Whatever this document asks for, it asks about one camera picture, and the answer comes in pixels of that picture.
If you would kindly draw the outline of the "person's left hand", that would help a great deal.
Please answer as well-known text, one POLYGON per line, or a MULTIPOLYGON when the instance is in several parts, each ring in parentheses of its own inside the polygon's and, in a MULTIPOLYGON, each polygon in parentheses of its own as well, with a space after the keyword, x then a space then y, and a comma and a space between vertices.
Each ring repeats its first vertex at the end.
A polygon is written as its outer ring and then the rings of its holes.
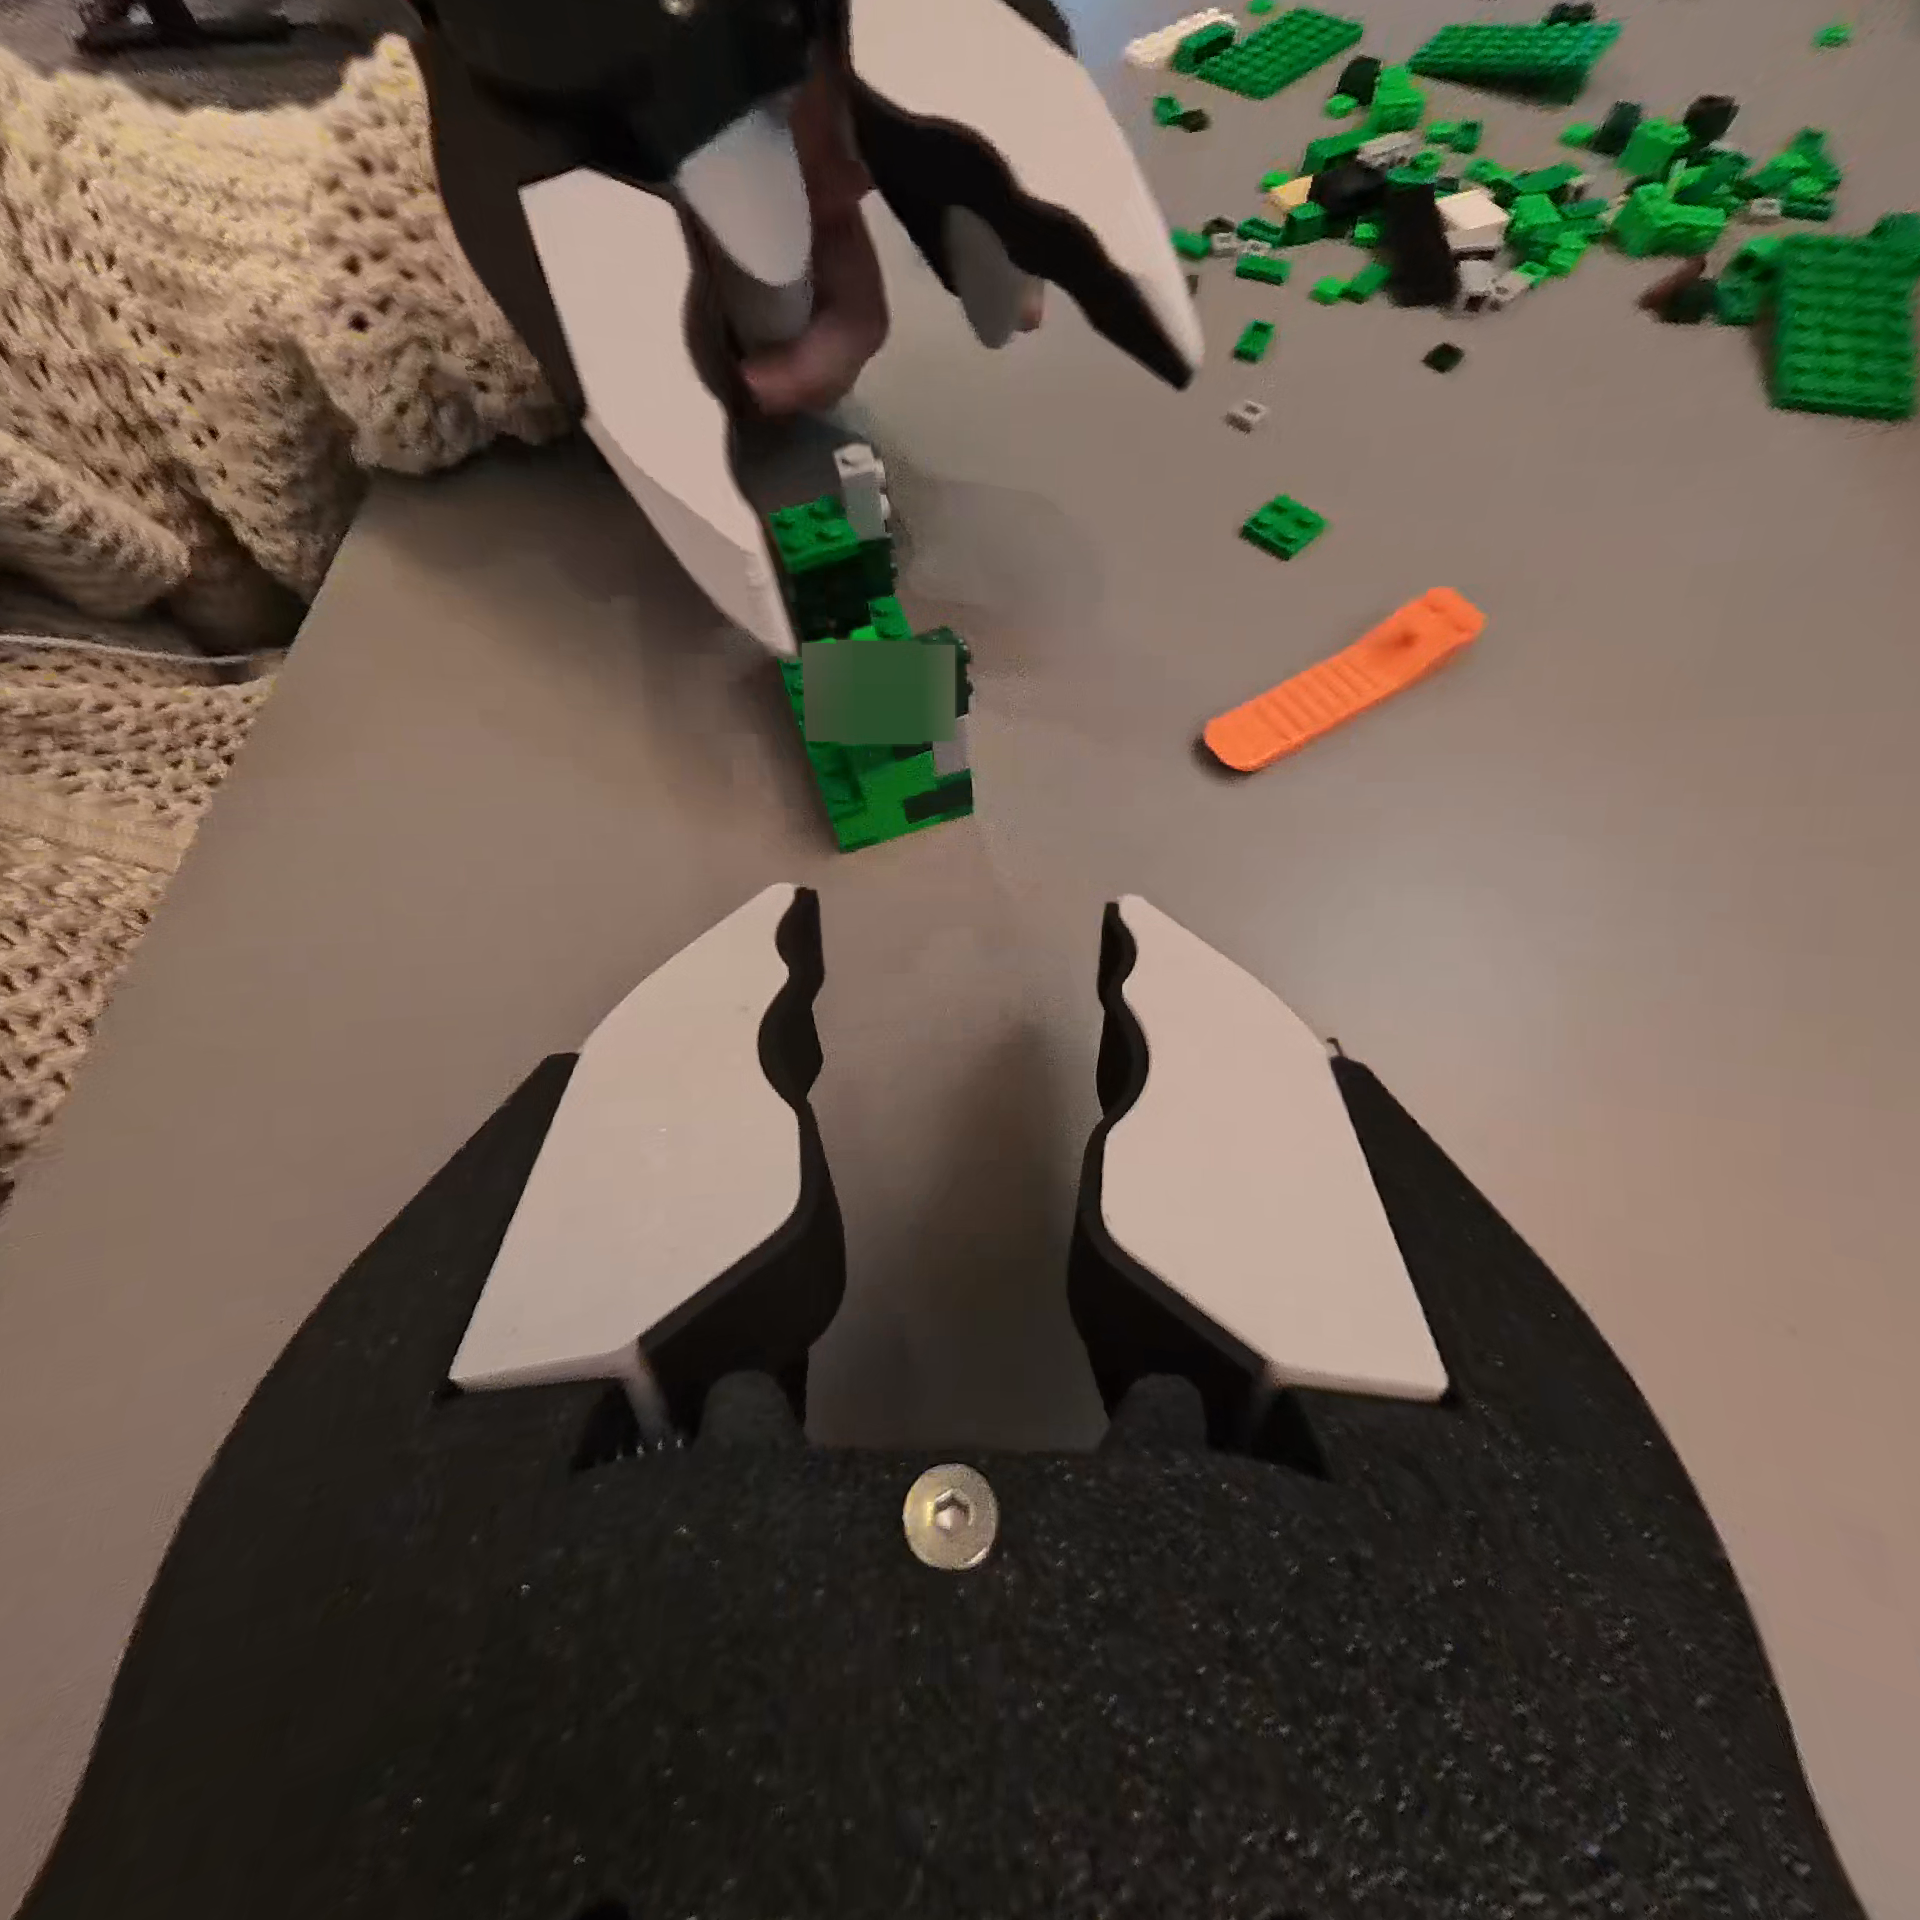
POLYGON ((820 61, 788 111, 811 221, 813 313, 786 343, 744 351, 738 378, 767 420, 828 410, 883 347, 889 302, 864 206, 874 180, 857 151, 841 71, 820 61))

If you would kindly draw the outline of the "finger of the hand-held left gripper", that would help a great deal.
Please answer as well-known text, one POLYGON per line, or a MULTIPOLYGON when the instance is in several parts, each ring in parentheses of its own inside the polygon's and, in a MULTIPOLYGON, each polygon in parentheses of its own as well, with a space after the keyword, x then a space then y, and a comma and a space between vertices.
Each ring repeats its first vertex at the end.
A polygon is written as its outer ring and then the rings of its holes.
POLYGON ((525 185, 521 210, 592 445, 710 605, 771 656, 797 658, 763 519, 733 467, 733 418, 698 357, 681 212, 588 168, 525 185))
POLYGON ((845 63, 866 172, 986 349, 1053 286, 1188 387, 1204 336, 1186 273, 1053 4, 851 2, 845 63))

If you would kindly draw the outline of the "black chair base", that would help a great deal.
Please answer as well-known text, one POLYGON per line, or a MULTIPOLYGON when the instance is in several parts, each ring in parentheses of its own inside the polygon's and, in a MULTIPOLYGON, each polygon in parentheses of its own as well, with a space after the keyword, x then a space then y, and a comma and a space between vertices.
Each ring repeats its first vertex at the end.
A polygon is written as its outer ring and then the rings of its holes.
POLYGON ((273 8, 203 17, 189 2, 84 2, 71 50, 84 59, 143 54, 201 54, 285 44, 294 23, 273 8))

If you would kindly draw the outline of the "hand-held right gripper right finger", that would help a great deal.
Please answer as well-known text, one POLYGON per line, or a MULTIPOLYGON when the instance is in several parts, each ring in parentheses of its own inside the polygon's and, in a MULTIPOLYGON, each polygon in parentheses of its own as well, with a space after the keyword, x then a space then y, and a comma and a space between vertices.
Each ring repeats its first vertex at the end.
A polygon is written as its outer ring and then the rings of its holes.
POLYGON ((1103 912, 1097 996, 1068 1304, 1106 1409, 1146 1377, 1188 1381, 1207 1426, 1291 1390, 1444 1402, 1329 1045, 1139 895, 1103 912))

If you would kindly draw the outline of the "person's cream knit sweater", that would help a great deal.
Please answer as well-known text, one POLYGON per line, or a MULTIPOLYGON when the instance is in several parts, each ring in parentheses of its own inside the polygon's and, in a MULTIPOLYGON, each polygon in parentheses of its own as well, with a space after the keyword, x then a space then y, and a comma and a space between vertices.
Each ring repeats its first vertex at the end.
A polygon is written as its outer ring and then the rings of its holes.
POLYGON ((4 635, 4 1196, 71 1095, 285 660, 4 635))

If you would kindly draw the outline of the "orange brick separator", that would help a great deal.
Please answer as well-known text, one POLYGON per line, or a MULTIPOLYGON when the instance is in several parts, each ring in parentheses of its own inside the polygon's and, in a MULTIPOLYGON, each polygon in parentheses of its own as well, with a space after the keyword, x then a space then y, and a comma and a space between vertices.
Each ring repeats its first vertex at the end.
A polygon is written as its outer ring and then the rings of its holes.
POLYGON ((1484 633, 1486 614, 1453 588, 1430 588, 1364 635, 1217 713, 1198 744, 1221 771, 1253 776, 1421 685, 1484 633))

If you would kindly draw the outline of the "long green lego plate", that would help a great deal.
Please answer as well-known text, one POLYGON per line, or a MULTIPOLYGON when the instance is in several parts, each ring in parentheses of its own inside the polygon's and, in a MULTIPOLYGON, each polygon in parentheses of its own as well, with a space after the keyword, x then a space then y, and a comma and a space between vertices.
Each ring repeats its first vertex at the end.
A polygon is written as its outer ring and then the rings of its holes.
POLYGON ((1484 88, 1539 105, 1572 105, 1615 46, 1623 23, 1552 14, 1539 21, 1451 23, 1408 61, 1419 78, 1484 88))

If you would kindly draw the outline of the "pile of loose lego pieces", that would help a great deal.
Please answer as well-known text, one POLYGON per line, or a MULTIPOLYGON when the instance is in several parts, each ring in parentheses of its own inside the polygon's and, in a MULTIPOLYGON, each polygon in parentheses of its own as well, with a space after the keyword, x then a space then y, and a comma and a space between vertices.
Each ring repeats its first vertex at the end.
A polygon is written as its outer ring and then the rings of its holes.
MULTIPOLYGON (((1562 12, 1612 19, 1594 4, 1554 4, 1516 23, 1562 12)), ((1205 84, 1190 67, 1207 44, 1194 35, 1160 73, 1205 84)), ((1755 332, 1766 387, 1774 254, 1789 239, 1861 235, 1882 220, 1835 229, 1844 168, 1833 136, 1804 128, 1755 159, 1730 141, 1741 113, 1730 96, 1707 92, 1676 113, 1621 99, 1602 119, 1573 120, 1552 159, 1526 166, 1488 147, 1482 115, 1436 109, 1430 86, 1499 92, 1413 77, 1409 57, 1368 56, 1360 42, 1329 63, 1341 63, 1324 105, 1331 130, 1261 176, 1253 212, 1171 231, 1188 290, 1213 262, 1240 282, 1284 286, 1299 256, 1345 246, 1352 260, 1312 281, 1310 302, 1387 300, 1472 319, 1514 309, 1610 254, 1665 265, 1638 300, 1657 323, 1755 332)))

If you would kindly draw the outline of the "green lego model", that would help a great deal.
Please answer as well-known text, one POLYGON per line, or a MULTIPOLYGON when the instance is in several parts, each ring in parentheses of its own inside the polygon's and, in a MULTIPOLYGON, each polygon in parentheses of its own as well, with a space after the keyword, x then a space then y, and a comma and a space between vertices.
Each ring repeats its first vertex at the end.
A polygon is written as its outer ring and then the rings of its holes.
POLYGON ((878 452, 847 443, 834 464, 837 492, 769 528, 801 643, 782 683, 837 849, 857 853, 973 816, 973 652, 900 603, 878 452))

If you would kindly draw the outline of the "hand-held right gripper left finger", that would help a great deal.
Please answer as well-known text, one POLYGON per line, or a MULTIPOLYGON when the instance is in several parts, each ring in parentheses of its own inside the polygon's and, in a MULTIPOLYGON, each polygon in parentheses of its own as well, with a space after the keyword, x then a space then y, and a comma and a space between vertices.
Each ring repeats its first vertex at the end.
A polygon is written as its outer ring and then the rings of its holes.
POLYGON ((616 1383, 700 1411, 763 1371, 803 1405, 847 1285, 811 1095, 817 891, 776 883, 588 1036, 456 1350, 468 1392, 616 1383))

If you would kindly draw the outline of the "large notched green lego plate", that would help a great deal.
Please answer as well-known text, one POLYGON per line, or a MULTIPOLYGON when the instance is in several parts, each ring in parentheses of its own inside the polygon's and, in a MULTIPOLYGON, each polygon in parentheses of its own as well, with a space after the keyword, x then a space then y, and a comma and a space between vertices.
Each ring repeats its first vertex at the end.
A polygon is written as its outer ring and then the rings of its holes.
POLYGON ((1890 214, 1861 235, 1789 239, 1772 260, 1768 405, 1913 420, 1919 216, 1890 214))

